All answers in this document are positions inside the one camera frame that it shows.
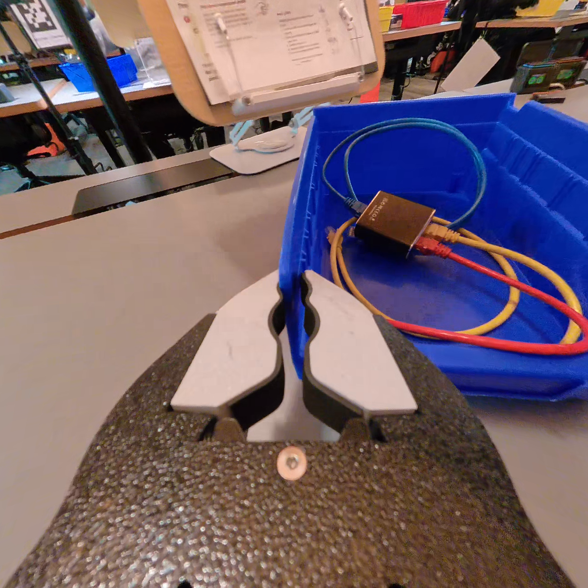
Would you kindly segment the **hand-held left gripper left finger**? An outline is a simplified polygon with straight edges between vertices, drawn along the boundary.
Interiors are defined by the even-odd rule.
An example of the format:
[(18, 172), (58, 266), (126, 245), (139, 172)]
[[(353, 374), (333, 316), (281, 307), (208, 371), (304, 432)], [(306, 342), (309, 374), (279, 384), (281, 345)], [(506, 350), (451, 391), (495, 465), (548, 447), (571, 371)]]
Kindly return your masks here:
[(274, 413), (285, 393), (283, 295), (274, 270), (226, 302), (172, 400), (177, 412), (236, 420), (243, 430)]

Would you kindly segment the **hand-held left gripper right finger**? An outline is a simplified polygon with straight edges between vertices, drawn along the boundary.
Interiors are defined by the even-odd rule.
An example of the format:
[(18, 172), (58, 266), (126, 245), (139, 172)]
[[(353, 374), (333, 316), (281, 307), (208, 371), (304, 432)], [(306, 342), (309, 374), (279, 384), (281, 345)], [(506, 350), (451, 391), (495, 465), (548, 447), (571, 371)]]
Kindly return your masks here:
[(412, 415), (417, 402), (380, 330), (356, 298), (318, 273), (301, 276), (308, 336), (303, 402), (308, 412), (342, 433), (350, 420)]

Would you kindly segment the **black network splitter box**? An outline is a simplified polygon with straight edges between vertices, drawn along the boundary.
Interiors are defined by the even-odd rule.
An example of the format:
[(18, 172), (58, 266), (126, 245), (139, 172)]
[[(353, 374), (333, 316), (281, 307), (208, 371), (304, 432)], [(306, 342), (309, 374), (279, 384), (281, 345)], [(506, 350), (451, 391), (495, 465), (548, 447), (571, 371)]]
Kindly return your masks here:
[(373, 249), (407, 258), (435, 213), (434, 208), (380, 190), (357, 218), (354, 235)]

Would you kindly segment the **grey desk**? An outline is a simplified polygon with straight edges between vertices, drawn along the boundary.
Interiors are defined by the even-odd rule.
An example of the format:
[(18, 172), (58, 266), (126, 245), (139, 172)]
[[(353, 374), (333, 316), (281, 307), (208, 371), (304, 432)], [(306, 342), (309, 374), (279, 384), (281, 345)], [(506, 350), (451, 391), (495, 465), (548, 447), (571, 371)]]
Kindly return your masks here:
[(207, 151), (1, 195), (1, 587), (121, 395), (277, 268), (298, 163), (69, 219), (85, 187)]

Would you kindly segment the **wooden document stand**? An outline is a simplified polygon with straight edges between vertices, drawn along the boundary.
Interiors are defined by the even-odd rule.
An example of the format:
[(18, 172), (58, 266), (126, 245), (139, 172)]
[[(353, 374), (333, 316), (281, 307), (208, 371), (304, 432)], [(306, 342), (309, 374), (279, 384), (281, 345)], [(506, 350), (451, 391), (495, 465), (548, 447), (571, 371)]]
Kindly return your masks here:
[(213, 126), (233, 125), (228, 144), (213, 148), (212, 159), (241, 175), (256, 175), (300, 158), (305, 124), (315, 107), (370, 91), (381, 80), (384, 66), (378, 2), (364, 1), (377, 64), (367, 73), (344, 70), (297, 86), (256, 91), (228, 103), (207, 99), (167, 1), (140, 1), (139, 6), (171, 78), (176, 97), (188, 113)]

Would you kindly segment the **black tripod pole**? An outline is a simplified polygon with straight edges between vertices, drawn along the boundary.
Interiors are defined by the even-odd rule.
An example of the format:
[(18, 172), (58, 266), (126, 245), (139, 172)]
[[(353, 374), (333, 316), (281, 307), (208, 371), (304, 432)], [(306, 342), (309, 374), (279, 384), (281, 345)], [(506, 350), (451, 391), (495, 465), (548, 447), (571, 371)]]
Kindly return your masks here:
[(85, 18), (81, 4), (78, 1), (52, 1), (51, 4), (131, 159), (135, 164), (150, 162), (151, 152), (114, 79), (92, 27)]

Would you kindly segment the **white card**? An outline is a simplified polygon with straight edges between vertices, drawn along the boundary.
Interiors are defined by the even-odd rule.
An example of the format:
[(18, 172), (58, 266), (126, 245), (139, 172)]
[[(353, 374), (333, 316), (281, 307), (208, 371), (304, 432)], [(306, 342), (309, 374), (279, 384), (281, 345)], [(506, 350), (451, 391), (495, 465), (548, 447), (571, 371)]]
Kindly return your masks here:
[(484, 39), (478, 38), (452, 72), (441, 83), (444, 92), (463, 92), (475, 87), (500, 61), (500, 55)]

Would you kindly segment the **red plastic bin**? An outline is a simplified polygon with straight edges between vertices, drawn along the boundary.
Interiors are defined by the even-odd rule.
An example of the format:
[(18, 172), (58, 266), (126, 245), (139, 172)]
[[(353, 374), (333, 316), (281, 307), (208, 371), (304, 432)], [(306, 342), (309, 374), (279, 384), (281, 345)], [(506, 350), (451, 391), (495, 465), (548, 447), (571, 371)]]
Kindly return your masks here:
[(449, 1), (394, 1), (393, 15), (401, 16), (401, 29), (437, 25), (445, 18)]

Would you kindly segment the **black white tag sign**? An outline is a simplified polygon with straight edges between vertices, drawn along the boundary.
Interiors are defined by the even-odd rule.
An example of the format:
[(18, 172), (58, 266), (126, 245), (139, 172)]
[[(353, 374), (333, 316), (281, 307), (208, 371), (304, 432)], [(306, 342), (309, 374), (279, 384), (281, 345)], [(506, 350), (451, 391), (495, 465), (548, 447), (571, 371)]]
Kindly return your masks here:
[(15, 1), (8, 11), (25, 31), (35, 49), (71, 47), (71, 41), (48, 1)]

